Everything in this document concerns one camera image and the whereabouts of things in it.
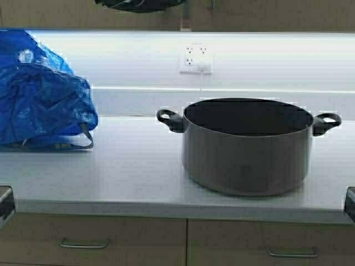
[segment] black pot handle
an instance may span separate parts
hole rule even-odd
[[[326,122],[324,118],[333,119],[334,122]],[[325,113],[320,114],[315,117],[315,123],[313,126],[313,135],[314,136],[322,136],[324,135],[329,129],[333,127],[340,126],[342,123],[342,119],[337,114]]]
[[[178,115],[177,113],[170,111],[170,110],[159,110],[156,113],[156,118],[167,125],[170,131],[175,133],[184,133],[184,123],[183,118]]]

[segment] bag handle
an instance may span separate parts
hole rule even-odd
[[[72,151],[72,150],[87,150],[92,149],[94,147],[94,140],[92,135],[90,134],[88,127],[86,124],[82,123],[79,124],[83,134],[91,141],[91,143],[87,146],[80,146],[74,145],[70,143],[55,143],[40,147],[30,147],[26,146],[26,142],[16,142],[9,145],[4,145],[5,147],[9,147],[12,150],[19,150],[19,151]]]

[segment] kitchen counter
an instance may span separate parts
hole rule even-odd
[[[181,166],[182,134],[153,117],[101,117],[93,135],[88,151],[0,152],[0,185],[13,188],[18,212],[352,223],[344,202],[355,186],[355,121],[314,138],[300,188],[261,198],[194,183]]]

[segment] outlet cover plate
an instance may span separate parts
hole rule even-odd
[[[192,43],[183,47],[180,57],[180,73],[213,73],[213,53],[208,45]]]

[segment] gray pot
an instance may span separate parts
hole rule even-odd
[[[336,114],[313,117],[291,104],[244,98],[201,101],[183,117],[160,110],[157,118],[184,133],[182,163],[195,182],[240,196],[276,195],[299,186],[308,172],[312,136],[341,124]]]

